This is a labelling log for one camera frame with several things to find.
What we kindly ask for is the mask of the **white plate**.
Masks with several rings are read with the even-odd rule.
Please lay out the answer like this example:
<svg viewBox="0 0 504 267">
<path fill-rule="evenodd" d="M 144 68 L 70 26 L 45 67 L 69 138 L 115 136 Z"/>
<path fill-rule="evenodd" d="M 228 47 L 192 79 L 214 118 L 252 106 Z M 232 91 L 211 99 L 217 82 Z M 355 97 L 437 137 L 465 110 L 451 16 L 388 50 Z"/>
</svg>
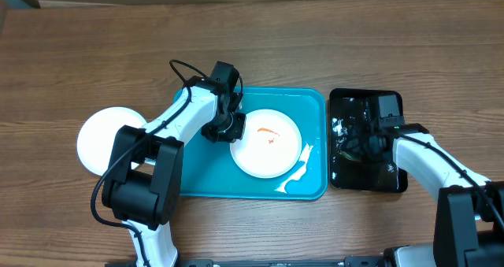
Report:
<svg viewBox="0 0 504 267">
<path fill-rule="evenodd" d="M 246 174 L 272 179 L 288 172 L 302 151 L 302 137 L 295 122 L 273 109 L 246 114 L 243 137 L 230 145 L 233 161 Z"/>
<path fill-rule="evenodd" d="M 133 109 L 109 107 L 87 119 L 80 129 L 76 150 L 82 165 L 101 176 L 109 166 L 115 136 L 124 125 L 141 128 L 146 120 Z"/>
</svg>

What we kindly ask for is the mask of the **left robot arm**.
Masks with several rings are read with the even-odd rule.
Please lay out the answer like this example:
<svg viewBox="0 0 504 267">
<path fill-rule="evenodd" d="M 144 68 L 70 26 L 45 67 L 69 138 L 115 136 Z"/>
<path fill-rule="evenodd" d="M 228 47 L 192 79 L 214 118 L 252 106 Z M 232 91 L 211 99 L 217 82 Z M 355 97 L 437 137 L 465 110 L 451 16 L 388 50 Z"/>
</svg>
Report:
<svg viewBox="0 0 504 267">
<path fill-rule="evenodd" d="M 243 80 L 233 65 L 219 61 L 210 75 L 198 72 L 182 82 L 179 100 L 158 119 L 118 130 L 108 168 L 91 194 L 97 222 L 129 231 L 134 266 L 178 263 L 169 222 L 180 196 L 185 145 L 196 133 L 212 143 L 243 137 Z"/>
</svg>

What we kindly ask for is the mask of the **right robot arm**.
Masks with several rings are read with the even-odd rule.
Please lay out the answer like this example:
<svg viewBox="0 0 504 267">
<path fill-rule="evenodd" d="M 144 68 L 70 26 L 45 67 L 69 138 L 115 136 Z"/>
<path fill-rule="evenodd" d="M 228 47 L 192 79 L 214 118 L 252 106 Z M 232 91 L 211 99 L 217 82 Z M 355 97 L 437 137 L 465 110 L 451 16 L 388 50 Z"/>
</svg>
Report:
<svg viewBox="0 0 504 267">
<path fill-rule="evenodd" d="M 435 200 L 432 243 L 392 247 L 381 266 L 501 266 L 503 184 L 464 166 L 420 124 L 407 124 L 394 91 L 332 93 L 331 183 L 404 192 L 413 177 Z"/>
</svg>

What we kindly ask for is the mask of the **green yellow sponge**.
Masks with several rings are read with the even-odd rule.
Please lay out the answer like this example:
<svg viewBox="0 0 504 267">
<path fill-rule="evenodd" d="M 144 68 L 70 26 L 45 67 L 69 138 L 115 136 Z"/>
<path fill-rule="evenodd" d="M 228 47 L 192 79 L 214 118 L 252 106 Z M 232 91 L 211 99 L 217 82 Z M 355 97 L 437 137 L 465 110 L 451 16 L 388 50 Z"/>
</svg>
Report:
<svg viewBox="0 0 504 267">
<path fill-rule="evenodd" d="M 340 154 L 349 161 L 357 161 L 357 162 L 362 161 L 362 156 L 358 152 L 341 150 Z"/>
</svg>

